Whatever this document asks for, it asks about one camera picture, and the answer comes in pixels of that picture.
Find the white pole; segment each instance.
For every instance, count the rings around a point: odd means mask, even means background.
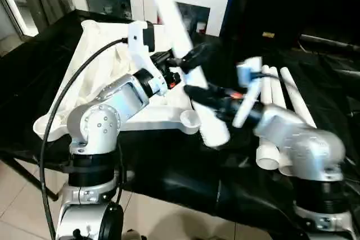
[[[267,65],[262,67],[262,73],[269,74]],[[262,79],[260,100],[262,104],[272,103],[271,80],[269,77]],[[264,138],[260,138],[259,147],[256,150],[256,164],[264,170],[276,170],[279,167],[280,153],[277,147]]]
[[[270,68],[270,74],[278,77],[277,69],[275,67]],[[272,93],[272,102],[282,108],[286,108],[286,103],[284,95],[282,93],[280,81],[277,79],[271,79],[271,93]],[[283,175],[291,176],[291,160],[286,151],[280,151],[280,160],[279,160],[279,172]]]
[[[291,100],[292,106],[294,107],[295,112],[300,117],[302,117],[308,125],[312,126],[313,128],[316,128],[316,124],[309,112],[309,109],[307,108],[307,106],[302,98],[302,95],[298,91],[298,88],[294,82],[293,77],[291,76],[291,74],[289,72],[289,69],[286,67],[283,67],[280,70],[280,73],[285,81],[287,81],[288,83],[293,85],[293,87],[291,87],[290,85],[285,84],[285,87],[289,94],[289,97],[290,97],[290,100]]]
[[[192,50],[192,43],[175,1],[154,0],[154,2],[164,23],[166,34],[169,35],[174,55],[178,58],[184,57]],[[187,85],[208,89],[208,82],[201,66],[191,70],[184,78]],[[227,143],[230,139],[230,133],[226,124],[216,117],[212,109],[194,101],[192,104],[201,121],[200,134],[205,145],[217,147]]]

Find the black tablecloth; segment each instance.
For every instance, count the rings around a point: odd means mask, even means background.
[[[33,123],[47,113],[82,34],[80,22],[86,19],[128,22],[73,11],[0,61],[0,155],[31,162],[38,156],[41,140],[33,132]],[[216,48],[203,66],[206,77],[237,88],[233,67],[247,55],[246,48],[214,37],[195,37],[195,42],[203,40],[214,42]],[[318,128],[336,133],[347,155],[357,161],[357,63],[276,49],[256,54],[263,56],[265,64],[290,69]],[[250,128],[231,129],[231,133],[231,141],[215,151],[203,145],[199,134],[121,132],[124,160],[135,175],[127,189],[270,232],[299,232],[288,178],[256,166],[258,139]],[[67,135],[50,143],[48,168],[62,170],[69,142]],[[344,165],[344,170],[354,178],[353,167]]]

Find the black fabric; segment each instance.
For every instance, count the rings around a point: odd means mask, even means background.
[[[6,123],[0,133],[0,155],[35,162],[32,157],[38,156],[41,140],[33,132],[33,123],[48,111],[82,34],[80,22],[86,19],[128,22],[74,11],[0,61],[0,117]],[[357,77],[349,79],[334,70],[339,60],[293,51],[249,52],[236,43],[194,37],[195,43],[203,41],[216,44],[203,65],[205,75],[224,87],[241,90],[234,66],[246,56],[261,55],[265,64],[287,66],[318,127],[336,133],[351,159],[358,160],[357,135],[351,131],[358,125],[354,115],[360,108],[351,81]],[[354,63],[351,67],[357,70]],[[230,131],[231,141],[220,150],[205,147],[199,134],[178,130],[121,132],[124,164],[134,172],[126,189],[273,233],[289,233],[295,239],[301,229],[293,213],[289,179],[256,166],[258,139],[250,127],[230,127]],[[69,136],[64,136],[49,144],[46,167],[62,170],[68,162],[69,143]],[[343,167],[347,178],[357,179],[353,167]],[[354,182],[348,188],[353,194],[359,186]],[[355,197],[352,202],[360,203]]]

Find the black cable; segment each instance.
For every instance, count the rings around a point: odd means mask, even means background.
[[[70,78],[70,80],[68,81],[68,83],[65,85],[65,87],[63,88],[62,92],[60,93],[57,101],[54,104],[54,107],[50,113],[50,117],[49,117],[49,121],[46,125],[45,128],[45,133],[44,133],[44,138],[43,138],[43,142],[41,145],[41,151],[40,151],[40,161],[39,161],[39,171],[40,171],[40,182],[41,182],[41,194],[43,197],[43,204],[44,204],[44,210],[45,210],[45,216],[46,216],[46,220],[47,220],[47,225],[49,227],[49,231],[50,231],[50,236],[52,240],[55,240],[55,229],[54,229],[54,224],[52,221],[52,217],[51,217],[51,212],[50,212],[50,207],[49,207],[49,200],[47,198],[47,194],[46,194],[46,182],[45,182],[45,169],[44,169],[44,154],[45,154],[45,148],[46,148],[46,143],[47,143],[47,139],[49,137],[49,133],[50,133],[50,127],[54,121],[55,118],[55,114],[57,109],[60,106],[60,103],[62,101],[62,99],[65,97],[65,94],[68,92],[68,90],[70,89],[71,85],[75,82],[75,80],[77,79],[77,77],[80,75],[80,73],[98,56],[100,55],[103,51],[107,50],[108,48],[110,48],[111,46],[118,44],[118,43],[127,43],[128,39],[127,38],[123,38],[123,39],[118,39],[115,40],[107,45],[105,45],[104,47],[102,47],[101,49],[99,49],[97,52],[95,52],[91,57],[89,57],[89,59],[87,61],[85,61],[80,68],[74,73],[74,75]]]
[[[252,73],[251,75],[251,78],[252,79],[257,79],[257,78],[264,78],[264,77],[269,77],[269,78],[272,78],[272,79],[277,79],[279,80],[280,82],[288,85],[289,87],[291,87],[293,90],[296,90],[297,92],[300,93],[300,91],[298,90],[298,88],[293,85],[291,82],[287,81],[287,80],[284,80],[282,77],[278,77],[278,76],[275,76],[275,75],[272,75],[272,74],[268,74],[268,73]]]
[[[120,198],[122,196],[122,192],[123,192],[123,187],[125,184],[125,169],[124,169],[124,164],[123,164],[123,151],[122,151],[122,147],[120,145],[120,143],[118,142],[118,149],[119,149],[119,174],[121,174],[121,180],[119,180],[119,182],[121,182],[119,184],[119,193],[118,193],[118,197],[116,198],[116,204],[118,205],[120,202]]]

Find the floor tile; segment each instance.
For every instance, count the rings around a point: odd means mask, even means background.
[[[27,233],[23,230],[17,229],[13,226],[10,226],[4,222],[0,221],[0,232],[1,239],[6,240],[43,240],[37,236],[34,236],[30,233]]]
[[[45,178],[48,188],[55,193],[60,190],[67,180],[67,175],[55,171],[46,170]],[[61,199],[56,202],[49,200],[54,225],[57,224],[58,214],[61,207]],[[16,199],[8,207],[1,217],[4,221],[17,228],[49,239],[50,234],[46,223],[41,193],[30,183],[26,183]]]
[[[19,161],[29,172],[34,173],[36,165]],[[16,198],[26,184],[26,180],[12,168],[0,161],[0,216]]]
[[[235,236],[235,240],[271,240],[271,237],[267,232],[241,224],[236,224]]]
[[[172,203],[133,193],[124,216],[123,231],[134,229],[148,240],[233,240],[235,224]]]

